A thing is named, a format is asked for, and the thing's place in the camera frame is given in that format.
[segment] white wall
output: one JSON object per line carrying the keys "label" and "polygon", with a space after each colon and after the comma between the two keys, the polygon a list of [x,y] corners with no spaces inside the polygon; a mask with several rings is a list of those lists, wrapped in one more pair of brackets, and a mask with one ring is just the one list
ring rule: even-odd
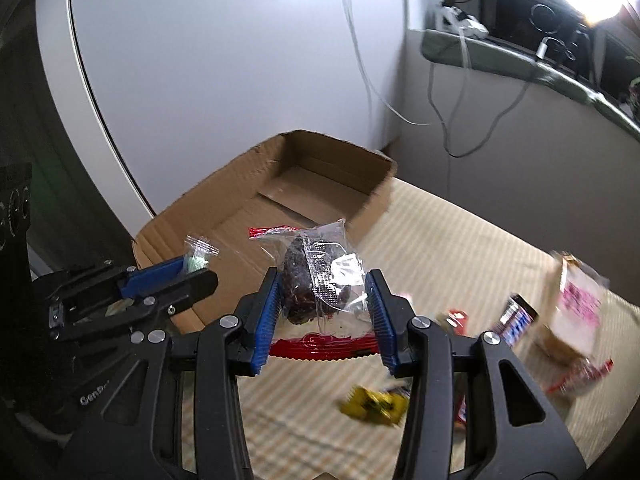
{"label": "white wall", "polygon": [[[71,0],[71,7],[98,109],[156,212],[282,131],[306,128],[370,148],[393,136],[395,123],[375,97],[369,129],[341,0]],[[404,0],[353,0],[353,12],[370,78],[393,100]]]}
{"label": "white wall", "polygon": [[[445,196],[447,155],[428,104],[421,39],[406,38],[404,112],[433,126],[404,124],[392,156],[401,178]],[[436,65],[433,97],[445,120],[461,84],[462,69]],[[452,151],[475,146],[523,84],[472,72]],[[640,142],[592,108],[531,85],[482,150],[451,162],[449,199],[542,250],[573,251],[640,303]]]}

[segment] packaged bread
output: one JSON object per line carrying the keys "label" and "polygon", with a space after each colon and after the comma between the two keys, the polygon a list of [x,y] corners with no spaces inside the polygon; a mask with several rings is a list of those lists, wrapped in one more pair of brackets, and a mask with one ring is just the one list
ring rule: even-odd
{"label": "packaged bread", "polygon": [[560,279],[555,282],[552,304],[536,339],[553,359],[570,364],[593,354],[600,306],[609,282],[572,254],[554,256],[559,262]]}

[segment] silver screw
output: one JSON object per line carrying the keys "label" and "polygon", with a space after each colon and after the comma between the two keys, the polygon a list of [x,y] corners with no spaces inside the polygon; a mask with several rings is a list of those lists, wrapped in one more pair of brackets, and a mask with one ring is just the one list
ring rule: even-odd
{"label": "silver screw", "polygon": [[129,339],[134,345],[137,345],[145,340],[145,335],[140,332],[140,330],[137,330],[136,332],[131,334],[131,336],[129,336]]}
{"label": "silver screw", "polygon": [[411,324],[420,329],[429,328],[431,326],[431,319],[426,316],[414,316]]}
{"label": "silver screw", "polygon": [[240,323],[240,320],[232,314],[220,318],[220,326],[223,326],[224,328],[233,328],[238,326],[238,323]]}
{"label": "silver screw", "polygon": [[146,336],[146,338],[149,339],[150,343],[161,343],[164,341],[165,336],[166,334],[164,333],[164,330],[157,328],[156,330],[149,332],[149,335]]}
{"label": "silver screw", "polygon": [[484,339],[484,342],[488,343],[489,345],[497,345],[500,342],[500,336],[495,332],[491,332],[490,330],[489,332],[485,332],[484,334],[482,334],[482,339]]}

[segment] plaid fabric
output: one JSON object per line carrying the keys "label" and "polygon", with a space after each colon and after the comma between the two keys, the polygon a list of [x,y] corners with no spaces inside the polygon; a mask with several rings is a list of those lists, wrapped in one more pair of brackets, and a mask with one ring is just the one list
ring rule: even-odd
{"label": "plaid fabric", "polygon": [[[450,308],[465,310],[470,334],[493,325],[512,292],[542,314],[555,271],[548,254],[400,180],[394,183],[389,210],[358,252],[367,268],[382,269],[393,293],[411,296],[418,314],[433,318]],[[556,404],[587,464],[608,446],[640,395],[640,311],[609,293],[602,317],[595,357],[613,359],[611,375],[573,404]],[[547,386],[562,368],[533,344],[533,332],[515,351],[538,383]],[[307,480],[323,472],[340,480],[388,480],[402,427],[351,420],[337,403],[354,384],[385,388],[393,383],[379,356],[340,362],[270,358],[259,377],[239,379],[255,474],[264,480]],[[192,391],[188,384],[183,419],[183,462],[190,470]],[[463,457],[463,442],[456,436],[452,470],[462,468]]]}

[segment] pink label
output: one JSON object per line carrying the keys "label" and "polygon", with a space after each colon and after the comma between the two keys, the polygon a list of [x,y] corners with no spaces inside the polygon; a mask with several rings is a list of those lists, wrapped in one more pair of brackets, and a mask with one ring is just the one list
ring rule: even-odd
{"label": "pink label", "polygon": [[600,300],[586,290],[569,282],[562,292],[561,302],[565,309],[587,324],[597,326],[600,323]]}

